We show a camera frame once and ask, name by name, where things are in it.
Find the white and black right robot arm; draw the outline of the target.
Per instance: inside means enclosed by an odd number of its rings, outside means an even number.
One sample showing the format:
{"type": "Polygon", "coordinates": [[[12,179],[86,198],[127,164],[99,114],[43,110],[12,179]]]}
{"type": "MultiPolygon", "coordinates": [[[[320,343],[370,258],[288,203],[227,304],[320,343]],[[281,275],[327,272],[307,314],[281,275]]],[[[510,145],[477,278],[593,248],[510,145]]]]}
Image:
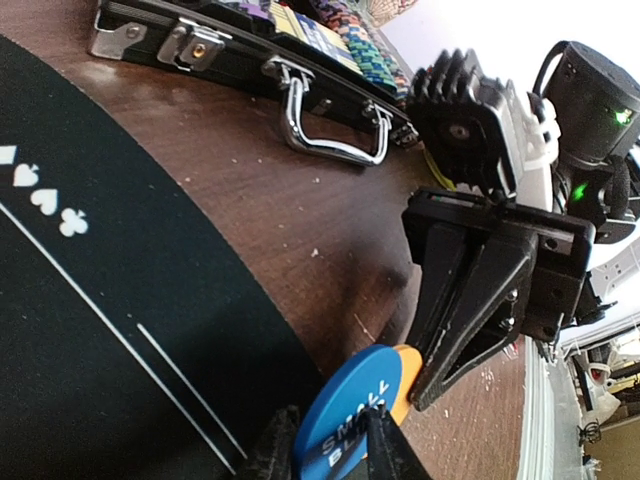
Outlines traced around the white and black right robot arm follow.
{"type": "Polygon", "coordinates": [[[556,43],[524,95],[475,52],[443,51],[407,112],[448,181],[402,215],[422,274],[408,398],[425,410],[518,337],[548,352],[602,320],[638,271],[639,84],[578,41],[556,43]]]}

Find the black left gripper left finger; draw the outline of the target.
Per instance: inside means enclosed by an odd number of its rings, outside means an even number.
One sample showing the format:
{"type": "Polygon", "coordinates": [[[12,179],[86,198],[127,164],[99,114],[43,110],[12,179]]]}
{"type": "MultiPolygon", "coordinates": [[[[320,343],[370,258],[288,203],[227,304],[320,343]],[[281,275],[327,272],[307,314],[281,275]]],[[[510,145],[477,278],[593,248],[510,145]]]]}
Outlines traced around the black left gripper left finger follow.
{"type": "Polygon", "coordinates": [[[293,445],[300,426],[300,410],[276,411],[247,459],[248,479],[292,479],[293,445]]]}

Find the orange round button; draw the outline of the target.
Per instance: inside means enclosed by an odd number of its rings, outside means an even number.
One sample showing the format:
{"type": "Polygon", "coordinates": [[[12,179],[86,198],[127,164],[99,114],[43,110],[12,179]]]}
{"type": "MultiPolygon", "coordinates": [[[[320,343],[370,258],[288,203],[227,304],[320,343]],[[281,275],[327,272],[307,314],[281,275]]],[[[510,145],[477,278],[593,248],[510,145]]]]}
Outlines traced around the orange round button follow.
{"type": "Polygon", "coordinates": [[[406,344],[396,345],[394,350],[401,359],[402,375],[398,393],[391,409],[391,416],[397,425],[401,425],[412,407],[409,394],[422,370],[423,357],[416,348],[406,344]]]}

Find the blue small blind button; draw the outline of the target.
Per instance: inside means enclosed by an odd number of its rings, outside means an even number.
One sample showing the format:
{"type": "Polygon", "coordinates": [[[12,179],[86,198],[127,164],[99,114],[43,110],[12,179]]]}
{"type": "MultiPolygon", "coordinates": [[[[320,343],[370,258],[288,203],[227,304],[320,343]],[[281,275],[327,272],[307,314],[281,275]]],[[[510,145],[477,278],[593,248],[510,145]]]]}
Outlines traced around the blue small blind button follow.
{"type": "Polygon", "coordinates": [[[389,346],[372,345],[342,365],[314,400],[293,446],[298,479],[342,479],[367,454],[362,419],[371,408],[391,408],[402,379],[402,360],[389,346]]]}

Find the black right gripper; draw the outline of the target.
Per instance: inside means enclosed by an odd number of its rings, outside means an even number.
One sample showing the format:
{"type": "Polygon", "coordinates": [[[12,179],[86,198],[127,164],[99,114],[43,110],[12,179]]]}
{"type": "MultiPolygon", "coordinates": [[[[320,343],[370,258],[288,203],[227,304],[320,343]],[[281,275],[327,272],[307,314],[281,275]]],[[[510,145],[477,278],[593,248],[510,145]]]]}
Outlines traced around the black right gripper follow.
{"type": "Polygon", "coordinates": [[[533,94],[550,100],[560,127],[553,210],[519,205],[503,128],[506,83],[486,76],[473,51],[443,51],[412,81],[407,111],[455,191],[417,191],[402,221],[421,267],[407,337],[423,358],[409,399],[427,410],[468,371],[525,334],[553,341],[561,329],[608,309],[589,278],[597,243],[623,238],[637,84],[578,42],[554,46],[533,94]]]}

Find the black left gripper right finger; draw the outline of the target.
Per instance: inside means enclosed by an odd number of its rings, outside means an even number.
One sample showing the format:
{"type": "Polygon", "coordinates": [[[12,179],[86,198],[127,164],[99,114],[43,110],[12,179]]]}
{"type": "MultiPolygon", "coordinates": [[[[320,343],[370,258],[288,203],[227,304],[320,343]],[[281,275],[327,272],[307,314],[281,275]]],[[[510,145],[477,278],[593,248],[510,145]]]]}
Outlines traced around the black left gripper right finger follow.
{"type": "Polygon", "coordinates": [[[367,408],[363,421],[369,479],[432,480],[384,406],[367,408]]]}

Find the black poker chip case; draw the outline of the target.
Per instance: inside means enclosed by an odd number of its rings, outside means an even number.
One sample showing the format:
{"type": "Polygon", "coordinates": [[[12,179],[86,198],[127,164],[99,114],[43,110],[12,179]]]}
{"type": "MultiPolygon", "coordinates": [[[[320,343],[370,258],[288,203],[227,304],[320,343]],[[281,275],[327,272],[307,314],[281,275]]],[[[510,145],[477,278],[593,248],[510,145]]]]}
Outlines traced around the black poker chip case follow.
{"type": "Polygon", "coordinates": [[[281,103],[294,149],[376,166],[418,134],[393,97],[346,65],[276,31],[272,1],[100,1],[89,51],[224,84],[281,103]]]}

